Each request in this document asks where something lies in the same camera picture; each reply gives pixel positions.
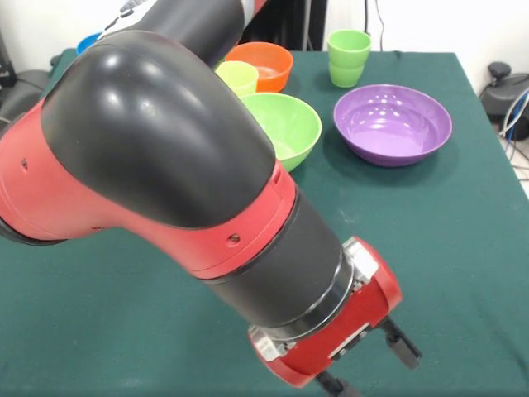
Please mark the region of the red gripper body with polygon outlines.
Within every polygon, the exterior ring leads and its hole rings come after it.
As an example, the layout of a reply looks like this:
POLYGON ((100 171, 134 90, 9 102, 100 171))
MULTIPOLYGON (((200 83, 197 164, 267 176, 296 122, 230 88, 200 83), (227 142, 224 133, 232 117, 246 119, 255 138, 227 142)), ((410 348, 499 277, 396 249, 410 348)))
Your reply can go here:
POLYGON ((302 388, 380 328, 402 299, 400 285, 379 253, 351 237, 342 246, 330 286, 304 314, 281 327, 250 325, 248 336, 272 373, 302 388))

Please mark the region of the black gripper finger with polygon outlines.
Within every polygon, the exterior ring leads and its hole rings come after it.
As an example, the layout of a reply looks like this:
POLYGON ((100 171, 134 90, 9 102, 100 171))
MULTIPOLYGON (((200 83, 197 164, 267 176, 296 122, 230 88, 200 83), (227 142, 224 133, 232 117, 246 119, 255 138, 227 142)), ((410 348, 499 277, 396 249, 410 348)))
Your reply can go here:
POLYGON ((360 392, 341 380, 331 375, 328 371, 322 371, 316 376, 318 385, 332 397, 360 397, 360 392))
POLYGON ((388 347, 397 358, 408 369, 417 369, 422 359, 422 352, 402 329, 390 317, 386 317, 381 321, 380 328, 384 331, 388 347))

